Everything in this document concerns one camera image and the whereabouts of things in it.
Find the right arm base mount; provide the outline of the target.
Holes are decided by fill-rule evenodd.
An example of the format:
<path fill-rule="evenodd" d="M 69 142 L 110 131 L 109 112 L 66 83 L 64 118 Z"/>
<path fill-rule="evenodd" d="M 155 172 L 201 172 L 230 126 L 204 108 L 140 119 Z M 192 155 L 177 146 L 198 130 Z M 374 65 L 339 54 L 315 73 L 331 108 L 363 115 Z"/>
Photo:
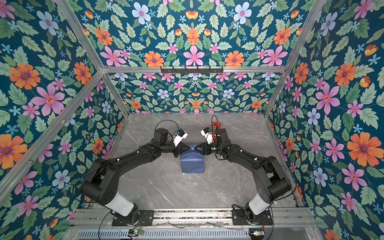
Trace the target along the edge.
<path fill-rule="evenodd" d="M 272 226 L 274 223 L 269 209 L 255 215 L 249 206 L 232 204 L 231 213 L 234 226 Z"/>

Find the red tape dispenser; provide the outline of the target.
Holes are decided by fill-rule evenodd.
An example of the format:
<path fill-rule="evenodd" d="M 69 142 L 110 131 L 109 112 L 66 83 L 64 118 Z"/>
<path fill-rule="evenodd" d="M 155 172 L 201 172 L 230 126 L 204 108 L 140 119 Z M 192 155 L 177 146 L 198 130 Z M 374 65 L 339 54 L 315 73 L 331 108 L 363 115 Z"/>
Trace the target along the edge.
<path fill-rule="evenodd" d="M 216 131 L 219 130 L 220 128 L 221 128 L 221 123 L 218 123 L 218 122 L 212 123 L 212 137 L 215 143 L 217 142 Z"/>

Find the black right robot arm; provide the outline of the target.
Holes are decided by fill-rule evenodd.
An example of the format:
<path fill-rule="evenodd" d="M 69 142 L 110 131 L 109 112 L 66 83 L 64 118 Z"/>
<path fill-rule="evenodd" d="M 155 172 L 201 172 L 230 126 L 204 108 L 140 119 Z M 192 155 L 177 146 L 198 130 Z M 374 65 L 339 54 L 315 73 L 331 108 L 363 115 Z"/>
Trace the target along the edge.
<path fill-rule="evenodd" d="M 245 205 L 249 217 L 256 217 L 269 209 L 274 201 L 292 189 L 290 178 L 274 156 L 261 157 L 245 151 L 241 146 L 233 144 L 226 129 L 212 131 L 201 130 L 206 142 L 200 144 L 203 155 L 220 155 L 222 160 L 239 164 L 253 174 L 257 193 Z"/>

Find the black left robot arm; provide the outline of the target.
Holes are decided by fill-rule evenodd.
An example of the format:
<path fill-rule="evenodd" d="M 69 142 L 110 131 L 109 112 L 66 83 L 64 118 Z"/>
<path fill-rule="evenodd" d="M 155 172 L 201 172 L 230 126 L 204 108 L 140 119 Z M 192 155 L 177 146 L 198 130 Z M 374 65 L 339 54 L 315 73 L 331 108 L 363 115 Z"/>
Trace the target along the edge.
<path fill-rule="evenodd" d="M 156 129 L 151 141 L 137 150 L 109 160 L 97 159 L 85 174 L 81 193 L 122 217 L 132 215 L 137 206 L 118 192 L 120 177 L 141 165 L 153 162 L 162 154 L 171 153 L 178 157 L 190 149 L 182 142 L 188 136 L 184 130 L 177 131 L 172 141 L 168 140 L 170 134 L 164 128 Z"/>

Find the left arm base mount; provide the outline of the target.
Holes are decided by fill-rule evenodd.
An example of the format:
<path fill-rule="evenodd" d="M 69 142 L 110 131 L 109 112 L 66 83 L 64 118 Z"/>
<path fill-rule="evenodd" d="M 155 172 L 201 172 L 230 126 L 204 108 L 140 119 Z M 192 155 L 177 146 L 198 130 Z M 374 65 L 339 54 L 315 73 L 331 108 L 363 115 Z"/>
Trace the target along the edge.
<path fill-rule="evenodd" d="M 134 207 L 133 210 L 127 215 L 123 216 L 121 214 L 113 212 L 113 227 L 149 227 L 152 226 L 154 220 L 155 211 L 154 210 L 139 210 L 137 207 Z"/>

